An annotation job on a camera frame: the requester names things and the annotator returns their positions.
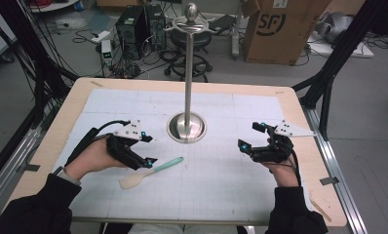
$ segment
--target power strip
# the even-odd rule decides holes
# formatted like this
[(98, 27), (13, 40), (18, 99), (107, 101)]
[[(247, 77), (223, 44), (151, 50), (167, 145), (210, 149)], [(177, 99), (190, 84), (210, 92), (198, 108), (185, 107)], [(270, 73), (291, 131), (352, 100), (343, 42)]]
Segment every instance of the power strip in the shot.
[(101, 40), (103, 40), (103, 38), (107, 37), (109, 35), (110, 32), (108, 31), (102, 31), (100, 34), (97, 35), (97, 37), (94, 37), (93, 39), (91, 39), (93, 42), (100, 42)]

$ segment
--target hand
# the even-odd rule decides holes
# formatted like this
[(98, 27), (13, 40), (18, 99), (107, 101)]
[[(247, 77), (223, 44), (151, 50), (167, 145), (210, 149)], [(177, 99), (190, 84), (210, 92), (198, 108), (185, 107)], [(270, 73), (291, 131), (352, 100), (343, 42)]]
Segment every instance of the hand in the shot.
[(261, 163), (264, 167), (268, 168), (276, 179), (279, 187), (297, 187), (298, 181), (296, 173), (294, 171), (295, 162), (293, 157), (289, 158), (281, 163)]
[(106, 138), (102, 138), (94, 141), (67, 165), (65, 173), (73, 179), (80, 180), (87, 173), (112, 167), (125, 168), (126, 166), (109, 155), (106, 149)]

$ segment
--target stand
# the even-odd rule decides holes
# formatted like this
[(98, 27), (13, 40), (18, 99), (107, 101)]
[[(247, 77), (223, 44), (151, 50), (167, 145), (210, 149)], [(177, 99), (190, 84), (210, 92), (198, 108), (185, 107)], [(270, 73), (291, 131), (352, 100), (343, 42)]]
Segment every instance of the stand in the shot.
[(388, 0), (367, 0), (322, 69), (316, 75), (292, 87), (297, 92), (310, 86), (306, 95), (299, 99), (300, 104), (307, 109), (315, 109), (317, 101), (323, 96), (319, 131), (324, 140), (328, 140), (327, 127), (334, 78), (363, 40), (375, 19), (382, 13), (387, 2)]
[(185, 17), (175, 19), (173, 27), (168, 30), (179, 30), (186, 33), (186, 64), (185, 64), (185, 111), (173, 116), (167, 131), (172, 139), (180, 143), (197, 142), (206, 134), (206, 121), (191, 112), (191, 84), (193, 78), (194, 34), (209, 30), (209, 24), (198, 19), (197, 6), (190, 3), (185, 9)]

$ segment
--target aluminum rail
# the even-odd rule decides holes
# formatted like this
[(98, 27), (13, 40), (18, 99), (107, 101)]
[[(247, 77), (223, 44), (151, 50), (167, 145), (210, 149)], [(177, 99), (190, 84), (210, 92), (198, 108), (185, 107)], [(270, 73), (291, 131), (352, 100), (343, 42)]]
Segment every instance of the aluminum rail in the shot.
[[(45, 116), (48, 116), (51, 112), (50, 107), (47, 106), (44, 111)], [(27, 157), (31, 151), (34, 150), (34, 146), (37, 141), (41, 139), (40, 137), (43, 134), (43, 129), (41, 127), (42, 123), (35, 128), (30, 127), (13, 154), (10, 156), (9, 160), (0, 171), (0, 198), (4, 191), (8, 188), (12, 179), (14, 179), (16, 173), (19, 170), (25, 170), (25, 166), (28, 166)]]
[[(318, 113), (316, 112), (316, 109), (307, 109), (303, 107), (303, 112), (306, 115), (306, 118), (309, 124), (311, 125), (312, 130), (314, 130), (314, 132), (318, 134), (318, 136), (320, 136), (320, 118)], [(339, 164), (337, 163), (337, 160), (334, 156), (330, 142), (324, 140), (322, 137), (315, 137), (315, 140), (318, 144), (325, 165), (329, 171), (330, 177), (336, 177), (339, 180), (338, 183), (334, 184), (334, 189), (336, 191), (337, 196), (339, 197), (340, 203), (343, 207), (343, 211), (345, 211), (346, 217), (348, 218), (348, 222), (353, 233), (367, 234), (368, 232), (361, 218), (361, 214), (359, 213), (355, 201), (349, 191), (349, 187), (343, 177), (342, 170), (340, 169)]]

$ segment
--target cardboard box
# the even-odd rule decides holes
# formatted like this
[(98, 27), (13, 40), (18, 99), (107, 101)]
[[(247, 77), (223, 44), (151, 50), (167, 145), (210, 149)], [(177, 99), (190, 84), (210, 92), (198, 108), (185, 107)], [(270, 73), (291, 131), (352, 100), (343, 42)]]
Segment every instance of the cardboard box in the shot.
[(331, 0), (248, 0), (243, 43), (246, 62), (295, 65)]
[(128, 5), (143, 6), (144, 0), (97, 0), (99, 7), (126, 7)]
[(364, 3), (365, 0), (332, 0), (325, 9), (325, 13), (342, 12), (349, 16), (355, 16)]

